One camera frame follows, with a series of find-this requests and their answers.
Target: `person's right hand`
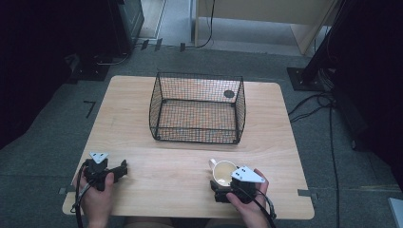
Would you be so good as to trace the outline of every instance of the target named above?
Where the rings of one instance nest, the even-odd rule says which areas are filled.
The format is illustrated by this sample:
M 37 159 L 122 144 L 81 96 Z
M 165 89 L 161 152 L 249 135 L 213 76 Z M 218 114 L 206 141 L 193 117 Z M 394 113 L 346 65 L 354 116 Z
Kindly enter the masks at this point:
M 265 179 L 264 183 L 257 183 L 256 188 L 260 190 L 263 194 L 266 194 L 267 188 L 269 187 L 269 181 L 264 177 L 264 175 L 258 170 L 254 170 L 259 176 Z M 268 227 L 268 221 L 260 208 L 253 202 L 247 204 L 243 203 L 238 199 L 233 193 L 227 193 L 226 197 L 235 206 L 235 208 L 240 212 L 243 221 L 248 228 L 263 228 Z M 266 198 L 258 193 L 255 200 L 260 203 L 264 208 L 266 208 Z

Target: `wooden table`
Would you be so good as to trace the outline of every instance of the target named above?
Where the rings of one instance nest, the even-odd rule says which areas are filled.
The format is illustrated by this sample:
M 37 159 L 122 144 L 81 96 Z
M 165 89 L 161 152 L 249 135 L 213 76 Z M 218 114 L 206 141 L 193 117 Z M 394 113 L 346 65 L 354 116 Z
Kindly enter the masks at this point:
M 278 219 L 314 216 L 311 198 L 297 193 L 308 188 L 279 85 L 244 83 L 246 124 L 240 143 L 230 145 L 155 141 L 148 125 L 154 82 L 154 77 L 112 78 L 80 159 L 79 166 L 89 152 L 107 152 L 109 168 L 127 160 L 127 176 L 114 184 L 112 215 L 238 217 L 231 204 L 214 201 L 208 165 L 214 158 L 262 171 Z M 68 193 L 66 214 L 73 202 L 74 193 Z

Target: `finger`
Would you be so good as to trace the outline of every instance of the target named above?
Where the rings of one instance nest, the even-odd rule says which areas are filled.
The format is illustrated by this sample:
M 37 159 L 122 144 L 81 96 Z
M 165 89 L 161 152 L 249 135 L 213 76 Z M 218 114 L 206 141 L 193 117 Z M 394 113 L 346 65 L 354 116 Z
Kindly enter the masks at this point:
M 105 191 L 111 192 L 113 189 L 113 182 L 115 181 L 115 174 L 108 173 L 105 178 Z
M 237 196 L 235 196 L 235 194 L 227 193 L 225 196 L 239 212 L 242 210 L 243 202 L 241 202 L 240 199 Z
M 83 171 L 81 172 L 80 188 L 86 187 L 86 184 L 87 184 L 87 182 L 86 182 L 86 177 L 85 177 L 85 175 L 84 175 L 85 170 L 86 170 L 86 169 L 84 168 Z
M 264 183 L 261 183 L 261 184 L 260 184 L 260 187 L 259 187 L 260 192 L 262 192 L 262 193 L 265 194 L 265 193 L 267 192 L 267 189 L 269 188 L 269 180 L 267 180 L 266 177 L 264 177 L 263 173 L 260 172 L 260 170 L 258 170 L 257 168 L 256 168 L 254 171 L 255 171 L 255 173 L 257 173 L 259 176 L 261 176 L 262 178 L 265 179 L 265 182 L 264 182 Z
M 78 173 L 76 173 L 76 175 L 74 176 L 74 179 L 73 179 L 73 186 L 74 186 L 74 188 L 77 187 L 77 179 L 78 179 Z

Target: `black wire basket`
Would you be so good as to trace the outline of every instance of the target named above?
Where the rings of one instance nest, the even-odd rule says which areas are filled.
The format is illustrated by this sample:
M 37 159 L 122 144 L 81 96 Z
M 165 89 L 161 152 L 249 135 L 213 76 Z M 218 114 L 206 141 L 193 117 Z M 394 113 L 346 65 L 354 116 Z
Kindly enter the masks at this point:
M 149 126 L 157 141 L 236 144 L 245 114 L 240 76 L 160 72 L 152 93 Z

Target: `cup handle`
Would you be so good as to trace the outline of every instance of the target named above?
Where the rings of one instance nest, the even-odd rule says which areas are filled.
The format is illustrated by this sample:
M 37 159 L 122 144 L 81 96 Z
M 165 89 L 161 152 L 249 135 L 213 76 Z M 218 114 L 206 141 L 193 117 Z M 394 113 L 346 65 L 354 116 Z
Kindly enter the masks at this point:
M 211 170 L 213 170 L 214 167 L 216 167 L 217 162 L 215 159 L 211 159 L 210 161 L 208 161 L 208 164 L 210 165 Z

